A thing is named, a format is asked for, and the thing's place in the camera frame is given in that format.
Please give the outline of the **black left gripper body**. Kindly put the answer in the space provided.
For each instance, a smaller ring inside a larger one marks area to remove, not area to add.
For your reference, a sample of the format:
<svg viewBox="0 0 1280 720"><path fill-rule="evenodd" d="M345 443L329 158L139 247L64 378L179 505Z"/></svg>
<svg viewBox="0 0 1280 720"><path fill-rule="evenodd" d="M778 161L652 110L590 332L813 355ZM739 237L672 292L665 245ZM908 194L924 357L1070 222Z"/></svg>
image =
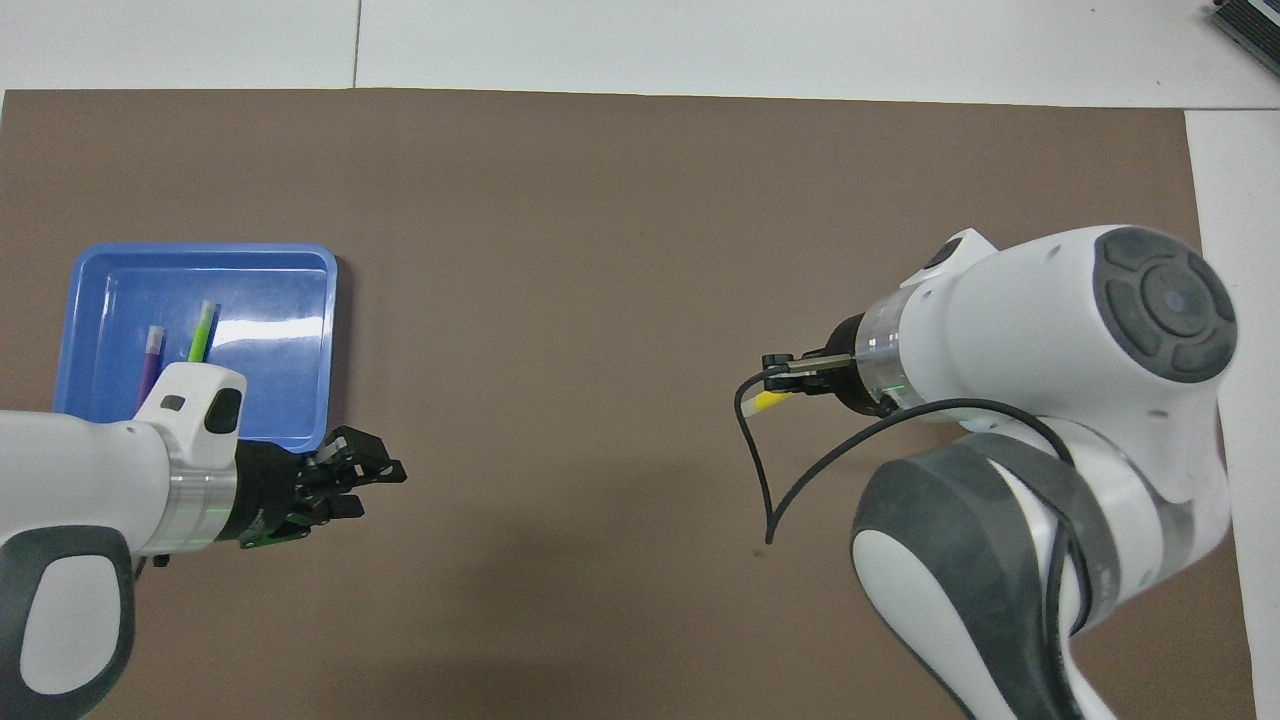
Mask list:
<svg viewBox="0 0 1280 720"><path fill-rule="evenodd" d="M241 548L302 539L321 524L317 510L300 493L300 479L310 466L307 455L278 445L237 447L232 539Z"/></svg>

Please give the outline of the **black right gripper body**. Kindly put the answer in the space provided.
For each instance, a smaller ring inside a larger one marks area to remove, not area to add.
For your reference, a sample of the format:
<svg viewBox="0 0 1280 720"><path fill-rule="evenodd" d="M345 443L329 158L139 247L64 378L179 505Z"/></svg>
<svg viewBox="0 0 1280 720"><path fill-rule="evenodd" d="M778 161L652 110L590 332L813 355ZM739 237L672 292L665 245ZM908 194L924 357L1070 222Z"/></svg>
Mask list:
<svg viewBox="0 0 1280 720"><path fill-rule="evenodd" d="M858 331L865 314L849 316L832 329L826 341L826 356L855 354ZM864 416L888 416L891 401L874 397L865 387L855 363L833 369L826 382L835 397L847 409Z"/></svg>

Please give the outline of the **green highlighter pen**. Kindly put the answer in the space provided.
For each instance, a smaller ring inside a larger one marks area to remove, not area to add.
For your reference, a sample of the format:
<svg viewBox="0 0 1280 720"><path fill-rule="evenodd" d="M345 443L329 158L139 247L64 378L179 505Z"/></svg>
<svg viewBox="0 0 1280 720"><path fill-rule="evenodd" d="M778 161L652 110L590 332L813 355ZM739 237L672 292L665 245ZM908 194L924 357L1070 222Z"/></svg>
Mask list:
<svg viewBox="0 0 1280 720"><path fill-rule="evenodd" d="M188 348L188 363L207 361L219 309L219 305L211 300L202 301Z"/></svg>

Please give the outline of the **purple highlighter pen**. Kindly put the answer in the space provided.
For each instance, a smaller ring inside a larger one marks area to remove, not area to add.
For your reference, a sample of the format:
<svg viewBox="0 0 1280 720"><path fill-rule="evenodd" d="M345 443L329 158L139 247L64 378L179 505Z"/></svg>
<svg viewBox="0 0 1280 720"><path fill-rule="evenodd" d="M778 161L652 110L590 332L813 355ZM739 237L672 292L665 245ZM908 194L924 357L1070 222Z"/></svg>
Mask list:
<svg viewBox="0 0 1280 720"><path fill-rule="evenodd" d="M134 402L136 409L141 409L145 405L150 392L157 382L163 368L166 329L161 325L150 325L143 347L143 361L140 370L140 383Z"/></svg>

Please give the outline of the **blue plastic tray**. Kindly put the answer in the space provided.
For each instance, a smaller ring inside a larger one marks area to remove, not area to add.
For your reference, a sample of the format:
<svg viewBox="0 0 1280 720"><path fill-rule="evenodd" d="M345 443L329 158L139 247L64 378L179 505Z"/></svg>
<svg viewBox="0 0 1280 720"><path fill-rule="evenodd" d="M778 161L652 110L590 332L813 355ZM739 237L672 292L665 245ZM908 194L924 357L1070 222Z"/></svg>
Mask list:
<svg viewBox="0 0 1280 720"><path fill-rule="evenodd" d="M209 363L246 377L246 439L289 451L326 434L339 269L314 243L97 243L70 269L54 409L123 421L140 406L148 331L184 361L201 307L218 306Z"/></svg>

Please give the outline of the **brown table mat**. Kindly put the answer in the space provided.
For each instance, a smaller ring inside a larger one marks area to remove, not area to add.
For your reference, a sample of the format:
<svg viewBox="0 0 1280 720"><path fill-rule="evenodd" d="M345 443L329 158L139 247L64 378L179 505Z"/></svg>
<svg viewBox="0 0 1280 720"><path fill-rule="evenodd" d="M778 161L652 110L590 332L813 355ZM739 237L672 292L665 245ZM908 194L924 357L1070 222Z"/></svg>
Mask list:
<svg viewBox="0 0 1280 720"><path fill-rule="evenodd" d="M973 227L1201 240L1180 111L585 94L9 91L0 407L52 405L100 242L320 243L330 420L408 479L147 569L93 720L963 720L849 557L911 421L765 546L733 420Z"/></svg>

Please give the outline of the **grey ribbed device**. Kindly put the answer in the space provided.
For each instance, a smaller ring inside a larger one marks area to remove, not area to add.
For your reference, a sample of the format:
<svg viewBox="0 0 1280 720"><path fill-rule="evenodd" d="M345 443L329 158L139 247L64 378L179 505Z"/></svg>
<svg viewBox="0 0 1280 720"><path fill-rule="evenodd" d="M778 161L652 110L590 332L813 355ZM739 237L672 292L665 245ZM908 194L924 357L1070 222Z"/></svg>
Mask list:
<svg viewBox="0 0 1280 720"><path fill-rule="evenodd" d="M1211 4L1213 24L1280 73L1280 0L1211 0Z"/></svg>

